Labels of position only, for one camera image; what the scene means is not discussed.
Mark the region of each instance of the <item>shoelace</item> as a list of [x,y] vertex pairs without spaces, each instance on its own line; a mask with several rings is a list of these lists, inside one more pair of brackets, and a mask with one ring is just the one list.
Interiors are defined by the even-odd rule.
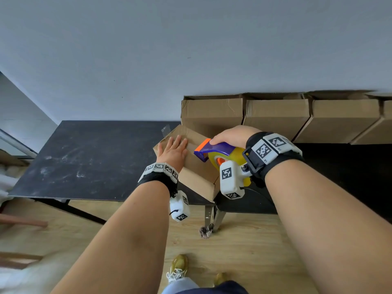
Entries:
[[166,277],[170,284],[171,282],[184,278],[186,273],[187,271],[183,271],[182,269],[175,268],[173,272],[170,273],[167,272]]

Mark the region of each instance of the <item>sneaker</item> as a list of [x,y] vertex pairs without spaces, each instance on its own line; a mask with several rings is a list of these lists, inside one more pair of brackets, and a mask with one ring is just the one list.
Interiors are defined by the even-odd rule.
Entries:
[[228,275],[225,272],[218,273],[214,278],[214,287],[218,287],[220,284],[228,281]]
[[170,272],[166,273],[167,280],[169,284],[176,280],[185,277],[188,271],[188,259],[185,255],[178,255],[174,258],[172,265],[170,267]]

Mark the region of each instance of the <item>wooden floor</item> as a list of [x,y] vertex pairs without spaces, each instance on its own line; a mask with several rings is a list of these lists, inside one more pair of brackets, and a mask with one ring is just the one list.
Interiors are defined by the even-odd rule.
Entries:
[[[120,203],[72,201],[71,205],[107,219]],[[13,200],[4,213],[48,221],[49,227],[0,226],[0,251],[45,256],[22,271],[0,268],[2,294],[49,293],[101,227],[26,199]],[[202,239],[198,230],[204,223],[204,207],[191,206],[191,213],[183,223],[170,220],[159,292],[167,284],[172,259],[186,254],[188,276],[201,287],[210,287],[218,272],[228,272],[249,293],[317,293],[277,216],[227,214],[221,230]]]

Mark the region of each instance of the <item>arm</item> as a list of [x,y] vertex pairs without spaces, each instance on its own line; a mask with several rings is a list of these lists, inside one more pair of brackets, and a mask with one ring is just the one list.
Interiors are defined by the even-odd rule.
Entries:
[[[259,130],[238,126],[210,143],[225,141],[244,148],[256,132]],[[265,183],[288,236],[321,293],[390,292],[392,225],[297,160],[276,165]]]
[[[157,162],[178,172],[187,140],[170,138]],[[169,191],[158,181],[138,186],[111,216],[52,294],[156,293],[162,276],[169,229]]]

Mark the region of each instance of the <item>table leg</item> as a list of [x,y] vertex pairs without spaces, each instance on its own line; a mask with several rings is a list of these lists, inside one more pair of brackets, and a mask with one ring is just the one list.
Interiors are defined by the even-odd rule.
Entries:
[[211,217],[213,214],[213,205],[206,205],[204,208],[204,226],[210,227],[211,224]]
[[32,199],[35,201],[47,204],[47,205],[54,207],[56,209],[60,209],[62,211],[68,212],[69,214],[73,214],[75,216],[82,217],[82,218],[87,219],[89,221],[96,222],[101,225],[106,223],[106,220],[101,219],[100,217],[93,216],[92,214],[89,214],[88,212],[82,211],[82,210],[77,209],[75,207],[72,207],[72,206],[68,205],[68,202],[64,203],[64,202],[60,202],[55,199],[44,199],[44,198],[32,198]]
[[216,232],[222,224],[223,218],[225,217],[226,212],[225,211],[220,211],[219,209],[216,209],[216,214],[214,217],[214,229],[213,232]]

